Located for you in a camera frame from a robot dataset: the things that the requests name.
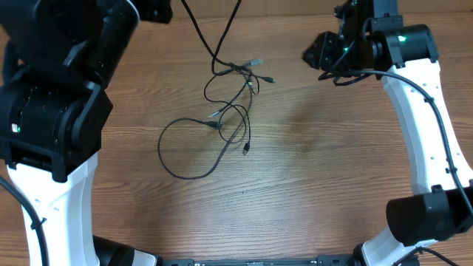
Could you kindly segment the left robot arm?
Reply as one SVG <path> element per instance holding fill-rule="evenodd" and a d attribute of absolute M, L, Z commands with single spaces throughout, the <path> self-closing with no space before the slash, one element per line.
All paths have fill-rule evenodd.
<path fill-rule="evenodd" d="M 31 265 L 161 265 L 92 232 L 92 184 L 106 94 L 142 21 L 169 23 L 168 1 L 1 3 L 1 185 L 21 204 Z"/>

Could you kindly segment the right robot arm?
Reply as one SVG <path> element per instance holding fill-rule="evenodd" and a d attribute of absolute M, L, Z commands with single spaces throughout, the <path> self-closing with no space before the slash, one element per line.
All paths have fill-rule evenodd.
<path fill-rule="evenodd" d="M 321 79 L 349 86 L 378 79 L 401 126 L 412 195 L 387 203 L 387 226 L 336 265 L 417 265 L 433 244 L 472 227 L 472 168 L 443 98 L 439 52 L 424 24 L 405 25 L 396 1 L 348 0 L 338 32 L 322 32 L 303 60 Z"/>

